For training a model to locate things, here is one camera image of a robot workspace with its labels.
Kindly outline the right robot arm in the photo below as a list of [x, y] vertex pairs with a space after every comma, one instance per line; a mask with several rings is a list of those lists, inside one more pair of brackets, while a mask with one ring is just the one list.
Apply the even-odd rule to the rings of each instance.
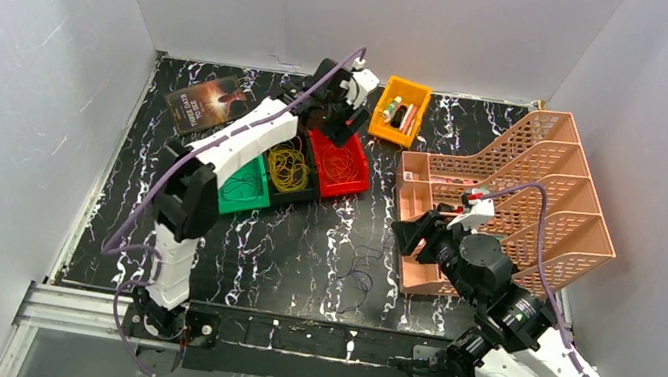
[[513, 280], [495, 237], [435, 211], [391, 227], [400, 253], [436, 265], [475, 309], [473, 327], [444, 352], [415, 351], [399, 368], [415, 377], [599, 377], [557, 327], [553, 303]]

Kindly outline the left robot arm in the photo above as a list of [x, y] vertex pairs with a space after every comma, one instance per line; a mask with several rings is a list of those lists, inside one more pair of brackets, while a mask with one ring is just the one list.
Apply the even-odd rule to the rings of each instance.
[[219, 190], [236, 171], [301, 130], [319, 130], [337, 147], [368, 118], [379, 78], [362, 58], [348, 67], [324, 59], [315, 74], [288, 83], [241, 119], [186, 146], [165, 147], [166, 172], [154, 190], [155, 254], [149, 284], [133, 292], [140, 325], [162, 340], [187, 334], [186, 302], [198, 240], [214, 227]]

